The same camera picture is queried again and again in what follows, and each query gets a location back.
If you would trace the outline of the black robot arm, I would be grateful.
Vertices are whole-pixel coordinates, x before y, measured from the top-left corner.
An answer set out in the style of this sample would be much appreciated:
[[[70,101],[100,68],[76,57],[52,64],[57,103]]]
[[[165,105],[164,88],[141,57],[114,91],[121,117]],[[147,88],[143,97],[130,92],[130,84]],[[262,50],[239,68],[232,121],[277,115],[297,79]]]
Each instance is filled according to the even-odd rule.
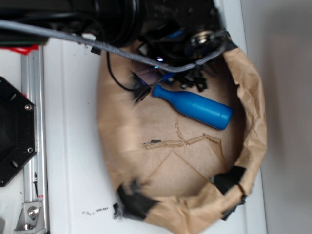
[[[212,0],[3,0],[0,18],[115,47],[138,40],[147,56],[175,65],[207,56],[225,37]]]

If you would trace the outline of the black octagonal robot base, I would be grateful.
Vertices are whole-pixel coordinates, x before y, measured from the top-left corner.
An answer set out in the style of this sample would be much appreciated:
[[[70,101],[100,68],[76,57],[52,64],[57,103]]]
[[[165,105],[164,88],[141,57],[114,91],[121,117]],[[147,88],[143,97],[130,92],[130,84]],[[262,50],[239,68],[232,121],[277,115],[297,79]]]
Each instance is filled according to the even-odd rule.
[[[7,186],[36,153],[35,105],[0,78],[0,186]]]

